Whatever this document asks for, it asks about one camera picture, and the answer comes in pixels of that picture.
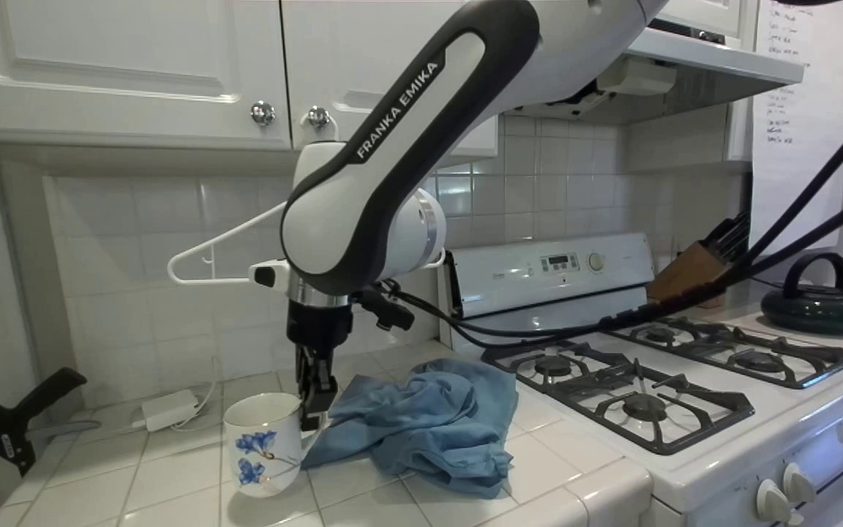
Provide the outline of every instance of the cabinet door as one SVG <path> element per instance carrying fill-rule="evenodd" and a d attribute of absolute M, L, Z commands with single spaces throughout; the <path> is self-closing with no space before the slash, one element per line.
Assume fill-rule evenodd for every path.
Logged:
<path fill-rule="evenodd" d="M 0 0 L 0 139 L 289 145 L 277 0 Z"/>
<path fill-rule="evenodd" d="M 284 47 L 296 145 L 344 139 L 461 0 L 284 0 Z M 453 151 L 494 155 L 498 119 Z"/>

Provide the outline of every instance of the blue cloth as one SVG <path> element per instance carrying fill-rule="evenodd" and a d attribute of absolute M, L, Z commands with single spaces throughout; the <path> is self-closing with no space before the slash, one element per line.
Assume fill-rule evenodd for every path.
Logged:
<path fill-rule="evenodd" d="M 356 374 L 302 464 L 369 453 L 382 475 L 415 470 L 445 489 L 494 497 L 510 475 L 504 441 L 514 404 L 511 374 L 485 363 L 422 363 L 407 382 Z"/>

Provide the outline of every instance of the kitchen counter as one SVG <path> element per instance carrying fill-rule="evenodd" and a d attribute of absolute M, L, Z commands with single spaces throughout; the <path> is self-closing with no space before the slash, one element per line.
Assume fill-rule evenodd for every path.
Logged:
<path fill-rule="evenodd" d="M 339 382 L 355 371 L 400 378 L 413 363 L 445 357 L 437 343 L 337 359 Z M 366 456 L 302 470 L 277 497 L 243 497 L 224 469 L 223 410 L 264 388 L 292 388 L 289 371 L 223 382 L 191 425 L 131 431 L 137 404 L 94 413 L 101 426 L 55 438 L 0 507 L 0 527 L 322 527 L 322 524 L 634 524 L 649 507 L 649 475 L 608 445 L 586 438 L 573 413 L 526 387 L 510 426 L 514 456 L 507 492 L 491 501 L 431 485 L 415 475 L 387 476 Z"/>

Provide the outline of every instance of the white cup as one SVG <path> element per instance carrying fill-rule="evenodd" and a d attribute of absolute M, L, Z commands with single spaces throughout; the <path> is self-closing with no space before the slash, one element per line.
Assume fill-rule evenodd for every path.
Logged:
<path fill-rule="evenodd" d="M 223 416 L 229 461 L 243 495 L 268 497 L 302 470 L 302 398 L 261 393 L 232 404 Z"/>

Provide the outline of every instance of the white stove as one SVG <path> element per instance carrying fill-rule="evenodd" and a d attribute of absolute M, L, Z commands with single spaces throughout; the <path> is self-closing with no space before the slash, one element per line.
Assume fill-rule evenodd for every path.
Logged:
<path fill-rule="evenodd" d="M 560 328 L 644 303 L 649 277 L 637 235 L 464 248 L 453 254 L 442 297 L 483 328 Z M 843 338 L 785 333 L 754 315 L 728 328 L 769 343 L 786 337 L 800 352 L 843 349 Z M 469 357 L 483 352 L 451 330 L 442 338 Z M 589 438 L 653 475 L 640 524 L 843 524 L 843 359 L 813 382 L 785 387 L 611 333 L 485 357 L 567 406 Z M 810 378 L 804 359 L 785 363 L 800 381 Z"/>

